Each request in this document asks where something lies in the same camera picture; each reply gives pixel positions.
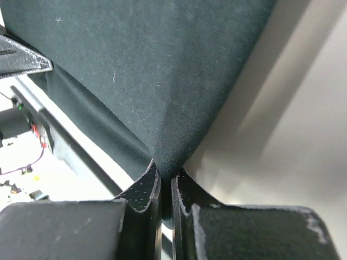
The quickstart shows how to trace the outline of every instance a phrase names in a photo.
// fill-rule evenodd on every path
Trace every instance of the garment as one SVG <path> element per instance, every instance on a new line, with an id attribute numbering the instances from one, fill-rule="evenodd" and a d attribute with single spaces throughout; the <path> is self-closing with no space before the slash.
<path id="1" fill-rule="evenodd" d="M 55 70 L 31 78 L 136 179 L 164 179 L 216 118 L 274 0 L 0 0 L 7 31 Z"/>

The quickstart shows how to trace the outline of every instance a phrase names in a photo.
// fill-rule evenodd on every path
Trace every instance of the purple cable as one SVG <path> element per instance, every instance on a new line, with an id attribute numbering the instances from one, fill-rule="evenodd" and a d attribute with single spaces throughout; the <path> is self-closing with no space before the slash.
<path id="1" fill-rule="evenodd" d="M 28 167 L 31 167 L 33 164 L 37 163 L 42 158 L 43 153 L 44 153 L 44 148 L 42 149 L 40 157 L 36 161 L 34 161 L 33 163 L 28 164 L 27 166 L 24 166 L 24 167 L 20 167 L 20 168 L 18 168 L 16 170 L 13 170 L 13 171 L 4 172 L 4 173 L 0 174 L 0 176 L 5 175 L 5 174 L 9 174 L 9 173 L 13 173 L 13 172 L 16 172 L 16 171 L 24 170 L 24 169 L 26 169 Z"/>

